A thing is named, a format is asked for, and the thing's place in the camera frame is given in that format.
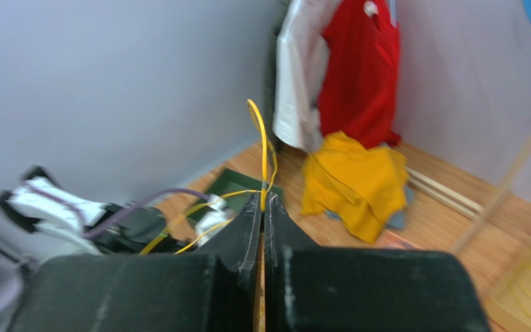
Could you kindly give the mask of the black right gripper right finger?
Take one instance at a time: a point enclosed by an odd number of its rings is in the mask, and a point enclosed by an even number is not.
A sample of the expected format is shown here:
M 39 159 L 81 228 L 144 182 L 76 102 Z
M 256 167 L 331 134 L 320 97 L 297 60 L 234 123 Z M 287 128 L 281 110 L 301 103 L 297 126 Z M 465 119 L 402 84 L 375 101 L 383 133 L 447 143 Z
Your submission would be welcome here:
M 270 194 L 267 331 L 489 331 L 469 273 L 434 250 L 324 247 Z

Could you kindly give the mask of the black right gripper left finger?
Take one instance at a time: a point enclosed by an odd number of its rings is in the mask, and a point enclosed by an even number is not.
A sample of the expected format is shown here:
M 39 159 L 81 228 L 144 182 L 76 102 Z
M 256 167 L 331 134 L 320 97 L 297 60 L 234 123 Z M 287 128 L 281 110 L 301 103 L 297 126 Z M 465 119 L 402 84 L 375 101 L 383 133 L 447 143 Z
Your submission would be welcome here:
M 51 259 L 11 331 L 257 331 L 259 195 L 208 242 L 177 255 Z

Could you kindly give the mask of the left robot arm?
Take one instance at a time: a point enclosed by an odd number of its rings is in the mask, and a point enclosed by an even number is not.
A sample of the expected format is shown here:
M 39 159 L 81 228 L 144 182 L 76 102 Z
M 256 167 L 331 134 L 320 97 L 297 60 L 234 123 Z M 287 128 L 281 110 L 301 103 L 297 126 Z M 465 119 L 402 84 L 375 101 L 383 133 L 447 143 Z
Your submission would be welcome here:
M 82 199 L 38 165 L 21 176 L 18 187 L 0 191 L 0 211 L 27 233 L 59 239 L 92 255 L 138 254 L 165 226 L 155 207 Z

